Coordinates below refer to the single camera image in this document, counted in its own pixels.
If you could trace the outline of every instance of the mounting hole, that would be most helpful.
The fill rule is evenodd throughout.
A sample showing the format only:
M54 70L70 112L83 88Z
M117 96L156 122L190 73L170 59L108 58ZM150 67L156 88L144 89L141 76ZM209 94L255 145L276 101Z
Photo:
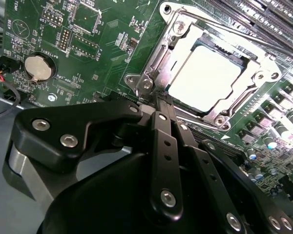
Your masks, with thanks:
M210 178L213 180L213 181L217 181L217 178L214 176L214 175L210 175Z
M272 79L278 79L279 78L279 73L275 72L272 74Z
M171 13L171 7L169 5L166 5L164 8L164 14L169 15Z
M171 161L171 156L169 156L169 155L165 155L164 157L165 157L165 159L166 159L167 161Z
M165 145L171 146L171 144L168 141L164 141Z

